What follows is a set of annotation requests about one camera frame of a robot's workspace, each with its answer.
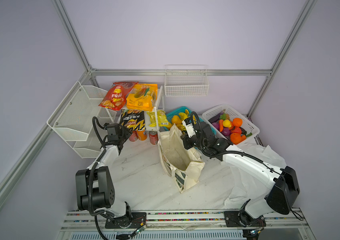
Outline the black yellow chips bag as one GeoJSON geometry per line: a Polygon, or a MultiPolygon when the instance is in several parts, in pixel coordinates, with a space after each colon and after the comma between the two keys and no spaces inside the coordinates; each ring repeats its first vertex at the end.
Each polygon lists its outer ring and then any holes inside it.
{"type": "Polygon", "coordinates": [[[145,116],[141,110],[122,110],[119,123],[131,131],[145,131],[145,116]]]}

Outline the orange toy carrot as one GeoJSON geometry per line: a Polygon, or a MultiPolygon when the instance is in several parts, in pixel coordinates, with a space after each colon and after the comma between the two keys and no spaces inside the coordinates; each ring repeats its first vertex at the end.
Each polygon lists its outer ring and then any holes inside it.
{"type": "Polygon", "coordinates": [[[224,125],[223,125],[224,120],[219,120],[219,131],[222,132],[224,130],[224,125]]]}

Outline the beige canvas tote bag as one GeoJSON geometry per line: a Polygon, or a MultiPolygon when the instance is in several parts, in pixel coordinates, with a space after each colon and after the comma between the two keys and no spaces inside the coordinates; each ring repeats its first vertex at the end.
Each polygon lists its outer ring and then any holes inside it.
{"type": "Polygon", "coordinates": [[[205,163],[195,149],[184,148],[182,132],[176,125],[158,133],[158,148],[162,167],[182,194],[199,183],[205,163]]]}

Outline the yellow snack packet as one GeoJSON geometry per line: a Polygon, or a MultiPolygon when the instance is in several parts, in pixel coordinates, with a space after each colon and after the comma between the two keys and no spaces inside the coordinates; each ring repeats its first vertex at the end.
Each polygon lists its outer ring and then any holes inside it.
{"type": "Polygon", "coordinates": [[[165,111],[158,110],[156,112],[148,112],[150,124],[149,126],[154,127],[171,127],[170,122],[167,120],[165,111]]]}

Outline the white plastic bag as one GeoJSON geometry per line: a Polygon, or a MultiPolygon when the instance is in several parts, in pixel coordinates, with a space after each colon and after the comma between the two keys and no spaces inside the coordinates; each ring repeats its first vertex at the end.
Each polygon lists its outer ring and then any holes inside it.
{"type": "MultiPolygon", "coordinates": [[[[239,144],[239,148],[273,166],[282,169],[287,166],[285,159],[270,146],[263,147],[252,143],[243,143],[239,144]]],[[[226,207],[239,209],[247,200],[264,196],[267,193],[266,186],[250,174],[237,167],[230,167],[230,169],[234,177],[234,186],[224,202],[226,207]]]]}

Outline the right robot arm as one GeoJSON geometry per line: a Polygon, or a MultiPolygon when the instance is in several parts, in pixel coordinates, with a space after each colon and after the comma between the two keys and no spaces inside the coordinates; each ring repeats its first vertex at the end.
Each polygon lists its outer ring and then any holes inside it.
{"type": "Polygon", "coordinates": [[[249,199],[242,205],[238,212],[241,226],[250,226],[261,216],[272,212],[281,215],[293,212],[293,204],[300,193],[294,169],[268,164],[240,150],[227,138],[217,138],[209,125],[200,122],[196,112],[191,112],[183,120],[183,126],[187,131],[181,137],[185,149],[196,147],[204,156],[244,171],[268,189],[265,194],[249,199]]]}

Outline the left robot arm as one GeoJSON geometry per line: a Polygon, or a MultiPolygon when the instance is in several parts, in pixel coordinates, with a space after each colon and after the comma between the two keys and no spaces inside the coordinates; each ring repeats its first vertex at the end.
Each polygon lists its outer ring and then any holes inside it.
{"type": "Polygon", "coordinates": [[[78,209],[95,217],[130,219],[132,213],[128,203],[116,199],[110,168],[132,131],[121,124],[101,125],[97,117],[92,118],[92,124],[101,144],[100,154],[88,168],[76,173],[78,209]]]}

